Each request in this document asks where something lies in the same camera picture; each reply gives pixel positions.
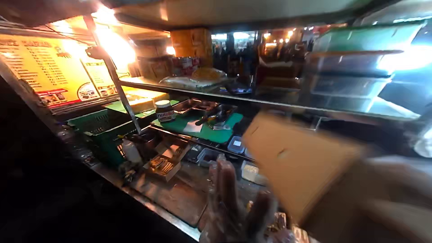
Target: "green cutting board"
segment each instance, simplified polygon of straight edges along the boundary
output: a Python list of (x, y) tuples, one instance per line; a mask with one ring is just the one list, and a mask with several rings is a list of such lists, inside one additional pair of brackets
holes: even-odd
[[(171, 100), (170, 103), (171, 103), (171, 105), (175, 105), (175, 104), (178, 103), (178, 101), (177, 100)], [(115, 110), (115, 111), (118, 111), (118, 112), (127, 113), (127, 111), (124, 108), (124, 106), (121, 103), (121, 101), (116, 101), (116, 102), (113, 102), (113, 103), (109, 103), (107, 105), (103, 105), (103, 107), (111, 109), (111, 110)], [(149, 115), (154, 114), (155, 110), (156, 109), (149, 110), (149, 111), (146, 111), (146, 112), (141, 112), (141, 113), (135, 114), (135, 116), (138, 117), (138, 118), (144, 118), (144, 117), (147, 117)]]
[(203, 139), (207, 139), (209, 141), (223, 144), (229, 140), (229, 138), (232, 135), (232, 128), (234, 127), (234, 124), (241, 121), (243, 118), (242, 114), (234, 113), (231, 115), (231, 117), (228, 118), (226, 121), (226, 125), (229, 125), (231, 127), (231, 130), (213, 130), (211, 129), (207, 123), (203, 124), (203, 128), (201, 129), (201, 132), (184, 132), (183, 129), (186, 127), (187, 123), (190, 121), (196, 121), (198, 119), (201, 119), (200, 116), (190, 116), (186, 114), (177, 114), (177, 117), (174, 121), (168, 121), (160, 123), (158, 119), (152, 121), (152, 124), (162, 127), (168, 131), (174, 131), (178, 132), (180, 134), (189, 135), (193, 137), (199, 137)]

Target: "menu board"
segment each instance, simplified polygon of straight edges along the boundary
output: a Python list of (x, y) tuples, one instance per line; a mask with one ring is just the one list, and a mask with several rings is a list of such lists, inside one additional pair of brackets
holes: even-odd
[(0, 59), (50, 108), (117, 93), (105, 63), (87, 57), (87, 47), (72, 39), (0, 35)]
[(117, 88), (112, 82), (103, 60), (93, 59), (87, 56), (83, 57), (82, 61), (87, 73), (102, 97), (117, 93)]

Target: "white bottle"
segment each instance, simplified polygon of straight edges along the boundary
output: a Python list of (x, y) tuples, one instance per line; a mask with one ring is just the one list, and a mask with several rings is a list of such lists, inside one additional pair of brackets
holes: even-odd
[(140, 153), (138, 152), (137, 147), (132, 141), (123, 138), (123, 143), (121, 144), (121, 146), (124, 154), (126, 155), (127, 160), (129, 160), (132, 163), (142, 162)]

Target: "hand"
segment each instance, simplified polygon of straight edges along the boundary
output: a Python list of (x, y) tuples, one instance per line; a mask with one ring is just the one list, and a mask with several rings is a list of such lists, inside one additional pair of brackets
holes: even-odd
[[(200, 236), (200, 243), (264, 243), (264, 231), (274, 219), (276, 201), (270, 192), (258, 193), (249, 214), (237, 198), (235, 169), (219, 159), (209, 170), (210, 217)], [(278, 233), (273, 242), (289, 242), (288, 233)]]

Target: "jar lid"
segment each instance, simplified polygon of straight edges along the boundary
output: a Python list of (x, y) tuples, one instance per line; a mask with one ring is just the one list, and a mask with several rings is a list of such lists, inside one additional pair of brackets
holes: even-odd
[(171, 104), (169, 103), (169, 100), (163, 99), (155, 102), (155, 105), (157, 108), (165, 108), (170, 106)]

